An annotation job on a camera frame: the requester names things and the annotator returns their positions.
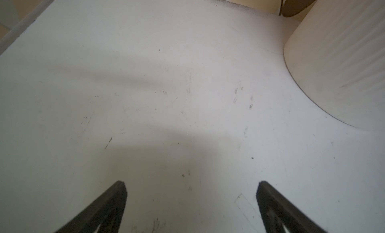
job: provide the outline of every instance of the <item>white surface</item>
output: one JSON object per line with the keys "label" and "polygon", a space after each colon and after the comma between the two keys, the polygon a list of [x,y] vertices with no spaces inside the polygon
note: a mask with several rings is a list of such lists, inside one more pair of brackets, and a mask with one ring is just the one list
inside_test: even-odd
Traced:
{"label": "white surface", "polygon": [[326,112],[385,131],[385,0],[318,0],[286,43],[285,60]]}
{"label": "white surface", "polygon": [[329,232],[382,232],[385,137],[296,85],[293,24],[217,0],[56,0],[0,56],[2,231],[53,232],[123,180],[121,232],[262,233],[267,180]]}

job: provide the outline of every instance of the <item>ribbed cylinder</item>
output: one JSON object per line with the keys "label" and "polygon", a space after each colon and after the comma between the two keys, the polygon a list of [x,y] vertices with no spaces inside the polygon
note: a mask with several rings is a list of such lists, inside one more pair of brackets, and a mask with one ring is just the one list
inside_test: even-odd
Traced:
{"label": "ribbed cylinder", "polygon": [[284,56],[323,110],[358,128],[385,129],[385,0],[318,0]]}

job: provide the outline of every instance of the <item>dark scuff mark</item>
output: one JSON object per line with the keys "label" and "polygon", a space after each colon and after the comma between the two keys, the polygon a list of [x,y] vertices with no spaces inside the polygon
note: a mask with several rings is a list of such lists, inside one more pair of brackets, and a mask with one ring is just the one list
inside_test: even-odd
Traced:
{"label": "dark scuff mark", "polygon": [[170,104],[170,106],[173,104],[173,103],[175,103],[175,101],[178,99],[178,97],[176,97],[176,99]]}
{"label": "dark scuff mark", "polygon": [[154,232],[155,232],[155,224],[156,224],[156,221],[154,221],[154,226],[152,227],[151,233],[154,233]]}
{"label": "dark scuff mark", "polygon": [[186,90],[188,94],[190,94],[190,92],[191,92],[191,74],[192,74],[192,72],[190,72],[190,75],[189,75],[189,86],[188,86],[188,89]]}
{"label": "dark scuff mark", "polygon": [[111,140],[112,140],[112,137],[111,137],[110,141],[108,141],[108,144],[105,146],[104,149],[107,149],[107,146],[110,144]]}
{"label": "dark scuff mark", "polygon": [[243,132],[243,134],[244,134],[244,136],[247,138],[247,130],[249,129],[249,127],[248,126],[246,126],[246,128],[244,129],[244,132]]}

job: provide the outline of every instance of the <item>white floor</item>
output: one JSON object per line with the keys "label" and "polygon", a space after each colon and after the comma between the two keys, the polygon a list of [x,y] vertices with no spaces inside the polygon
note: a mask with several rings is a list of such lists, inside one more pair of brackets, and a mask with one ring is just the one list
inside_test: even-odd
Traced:
{"label": "white floor", "polygon": [[217,0],[56,0],[0,56],[0,225],[50,233],[116,180],[120,232],[264,232],[267,180],[329,232],[383,232],[385,134],[296,85],[291,19]]}

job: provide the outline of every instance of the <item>brown circular object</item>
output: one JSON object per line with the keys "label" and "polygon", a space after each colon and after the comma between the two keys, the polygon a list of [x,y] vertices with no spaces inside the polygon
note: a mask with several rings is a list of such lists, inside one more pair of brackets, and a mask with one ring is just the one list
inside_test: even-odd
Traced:
{"label": "brown circular object", "polygon": [[315,0],[286,0],[282,7],[284,17],[292,17],[310,6]]}

